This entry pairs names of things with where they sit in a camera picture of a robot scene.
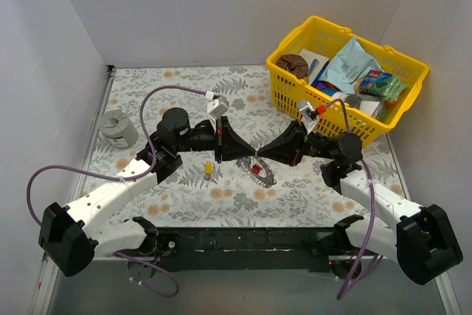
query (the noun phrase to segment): small yellow object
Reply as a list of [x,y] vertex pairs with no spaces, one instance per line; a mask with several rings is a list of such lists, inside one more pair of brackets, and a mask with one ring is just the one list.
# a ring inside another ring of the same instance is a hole
[[212,162],[206,162],[205,163],[205,173],[212,173],[213,171],[213,163]]

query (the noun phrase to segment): green package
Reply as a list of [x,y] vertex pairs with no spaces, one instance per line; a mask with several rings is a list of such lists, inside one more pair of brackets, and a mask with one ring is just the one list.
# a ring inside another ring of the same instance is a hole
[[393,103],[408,86],[397,75],[371,70],[359,85],[362,94],[381,97]]

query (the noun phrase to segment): metal chain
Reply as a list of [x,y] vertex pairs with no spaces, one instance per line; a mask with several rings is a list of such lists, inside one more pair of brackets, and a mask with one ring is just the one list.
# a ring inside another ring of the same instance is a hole
[[251,178],[257,185],[263,188],[269,188],[274,186],[277,183],[277,180],[274,179],[274,173],[271,168],[268,166],[264,160],[260,157],[254,157],[254,160],[263,167],[265,171],[265,176],[260,176],[252,171],[251,168],[251,158],[242,158],[237,160],[237,166],[243,170],[247,176]]

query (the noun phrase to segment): floor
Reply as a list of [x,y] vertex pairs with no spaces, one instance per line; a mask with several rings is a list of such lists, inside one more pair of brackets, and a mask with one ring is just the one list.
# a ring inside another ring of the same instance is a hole
[[[139,127],[139,106],[144,96],[162,85],[210,89],[230,102],[227,113],[234,130],[254,148],[277,137],[292,120],[271,104],[270,78],[264,66],[118,69],[106,111],[121,109],[140,132],[129,149],[111,147],[98,135],[90,170],[114,175],[145,146]],[[148,130],[155,129],[163,113],[172,107],[186,109],[190,124],[207,118],[203,97],[177,90],[160,91],[145,109]],[[389,143],[379,137],[364,149],[375,180],[403,194]],[[353,213],[367,210],[328,189],[319,166],[324,159],[304,157],[296,167],[267,161],[277,184],[270,189],[256,185],[235,162],[214,166],[211,181],[204,179],[204,164],[212,152],[183,153],[184,164],[162,184],[141,194],[115,213],[109,224],[143,215],[157,226],[333,226]],[[102,181],[86,180],[83,194]]]
[[[145,145],[139,128],[139,105],[146,93],[161,85],[211,89],[231,103],[229,121],[253,147],[278,136],[291,118],[271,104],[265,67],[204,67],[118,69],[106,111],[120,108],[140,132],[130,149],[112,148],[99,134],[90,170],[113,175]],[[145,109],[153,130],[171,107],[185,108],[192,125],[206,119],[205,99],[175,90],[161,91]],[[403,194],[400,177],[385,136],[364,149],[374,180]],[[183,153],[183,166],[153,190],[117,211],[108,224],[143,215],[157,226],[333,226],[362,206],[327,189],[319,172],[322,159],[306,158],[297,167],[267,161],[277,184],[258,187],[234,162],[215,166],[204,180],[211,153]],[[83,193],[100,183],[86,179]],[[418,286],[398,265],[385,260],[341,302],[341,282],[315,277],[306,270],[181,271],[181,293],[164,299],[129,282],[124,260],[95,260],[75,277],[59,274],[48,314],[445,314],[437,284]],[[151,282],[171,285],[159,275]]]
[[[390,260],[343,300],[341,281],[305,270],[176,272],[181,291],[165,299],[126,277],[126,262],[94,261],[74,277],[58,276],[48,314],[165,315],[440,315],[446,314],[436,283],[414,284]],[[151,283],[171,291],[156,275]]]

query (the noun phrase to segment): brown cookie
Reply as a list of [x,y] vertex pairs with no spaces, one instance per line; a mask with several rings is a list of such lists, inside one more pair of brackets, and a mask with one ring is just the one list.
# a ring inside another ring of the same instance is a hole
[[283,55],[275,65],[295,75],[298,79],[308,76],[307,61],[299,55]]

